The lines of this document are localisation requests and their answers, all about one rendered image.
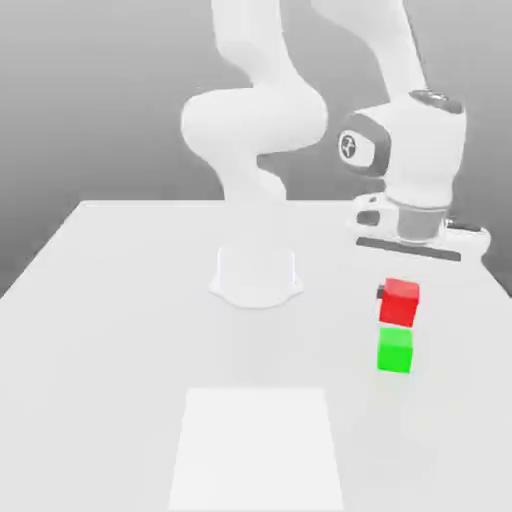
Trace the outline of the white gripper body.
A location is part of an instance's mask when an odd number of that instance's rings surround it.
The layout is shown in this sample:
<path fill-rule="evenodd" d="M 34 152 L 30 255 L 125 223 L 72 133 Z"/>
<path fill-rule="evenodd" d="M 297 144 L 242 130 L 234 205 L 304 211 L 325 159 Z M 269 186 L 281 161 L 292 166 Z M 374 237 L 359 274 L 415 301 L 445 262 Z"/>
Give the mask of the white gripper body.
<path fill-rule="evenodd" d="M 447 228 L 425 245 L 358 237 L 354 267 L 375 275 L 471 274 L 482 266 L 490 244 L 484 228 Z"/>

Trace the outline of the small red cube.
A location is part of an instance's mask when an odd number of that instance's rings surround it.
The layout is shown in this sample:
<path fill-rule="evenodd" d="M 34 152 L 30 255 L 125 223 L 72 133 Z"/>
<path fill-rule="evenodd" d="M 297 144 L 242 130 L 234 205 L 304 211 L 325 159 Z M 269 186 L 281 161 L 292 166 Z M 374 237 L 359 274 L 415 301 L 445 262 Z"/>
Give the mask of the small red cube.
<path fill-rule="evenodd" d="M 395 278 L 387 278 L 384 284 L 379 320 L 383 323 L 412 327 L 419 305 L 419 285 Z"/>

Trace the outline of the small green cube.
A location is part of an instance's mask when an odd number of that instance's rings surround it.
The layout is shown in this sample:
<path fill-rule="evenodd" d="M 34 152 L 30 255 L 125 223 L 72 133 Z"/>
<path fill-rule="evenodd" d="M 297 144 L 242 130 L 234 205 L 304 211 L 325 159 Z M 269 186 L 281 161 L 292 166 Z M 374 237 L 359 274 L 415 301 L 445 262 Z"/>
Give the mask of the small green cube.
<path fill-rule="evenodd" d="M 377 368 L 409 373 L 413 358 L 413 332 L 406 328 L 382 327 L 379 332 Z"/>

